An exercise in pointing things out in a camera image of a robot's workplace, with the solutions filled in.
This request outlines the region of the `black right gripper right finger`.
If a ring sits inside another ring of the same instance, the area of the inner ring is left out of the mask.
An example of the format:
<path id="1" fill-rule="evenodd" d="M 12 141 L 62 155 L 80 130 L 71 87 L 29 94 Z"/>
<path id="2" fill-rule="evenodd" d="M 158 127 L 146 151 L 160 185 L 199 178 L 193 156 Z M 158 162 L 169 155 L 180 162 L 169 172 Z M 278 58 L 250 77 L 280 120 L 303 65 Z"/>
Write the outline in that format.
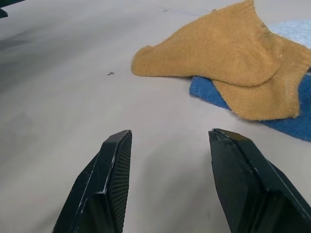
<path id="1" fill-rule="evenodd" d="M 231 233 L 311 233 L 311 206 L 252 140 L 209 133 L 218 198 Z"/>

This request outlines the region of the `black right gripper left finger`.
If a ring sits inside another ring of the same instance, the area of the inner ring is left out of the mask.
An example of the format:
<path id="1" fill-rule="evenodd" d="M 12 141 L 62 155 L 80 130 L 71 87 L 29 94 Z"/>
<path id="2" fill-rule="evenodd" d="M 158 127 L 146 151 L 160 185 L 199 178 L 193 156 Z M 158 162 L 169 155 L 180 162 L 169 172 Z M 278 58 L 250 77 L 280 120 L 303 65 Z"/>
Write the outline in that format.
<path id="1" fill-rule="evenodd" d="M 123 233 L 131 146 L 130 130 L 103 142 L 76 178 L 53 233 Z"/>

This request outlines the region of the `mustard yellow sock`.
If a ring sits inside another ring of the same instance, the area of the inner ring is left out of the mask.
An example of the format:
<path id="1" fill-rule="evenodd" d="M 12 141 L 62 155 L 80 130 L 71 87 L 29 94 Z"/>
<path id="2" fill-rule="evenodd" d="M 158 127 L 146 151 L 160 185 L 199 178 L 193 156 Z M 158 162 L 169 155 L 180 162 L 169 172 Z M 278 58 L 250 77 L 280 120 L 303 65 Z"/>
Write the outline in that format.
<path id="1" fill-rule="evenodd" d="M 298 87 L 311 50 L 271 32 L 254 0 L 215 10 L 183 26 L 132 60 L 137 76 L 212 80 L 229 108 L 247 120 L 295 118 Z"/>

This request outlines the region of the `blue sock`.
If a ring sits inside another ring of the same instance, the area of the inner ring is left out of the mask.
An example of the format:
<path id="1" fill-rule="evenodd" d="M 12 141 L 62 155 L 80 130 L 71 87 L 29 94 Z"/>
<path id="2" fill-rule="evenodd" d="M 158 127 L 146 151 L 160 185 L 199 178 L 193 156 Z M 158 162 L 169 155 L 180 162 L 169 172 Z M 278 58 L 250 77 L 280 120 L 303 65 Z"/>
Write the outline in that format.
<path id="1" fill-rule="evenodd" d="M 208 78 L 194 76 L 192 78 L 190 95 L 200 98 L 215 106 L 229 110 L 230 108 Z M 311 74 L 306 74 L 299 88 L 300 115 L 296 118 L 260 120 L 269 128 L 277 130 L 303 141 L 311 142 Z"/>

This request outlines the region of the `light grey sock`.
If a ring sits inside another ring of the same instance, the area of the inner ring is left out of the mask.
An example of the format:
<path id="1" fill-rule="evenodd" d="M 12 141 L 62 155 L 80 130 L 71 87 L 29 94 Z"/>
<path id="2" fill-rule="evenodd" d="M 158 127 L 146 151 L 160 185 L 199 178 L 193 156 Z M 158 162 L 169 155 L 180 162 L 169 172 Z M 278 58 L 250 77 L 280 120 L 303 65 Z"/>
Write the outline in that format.
<path id="1" fill-rule="evenodd" d="M 311 50 L 311 19 L 281 22 L 268 29 Z"/>

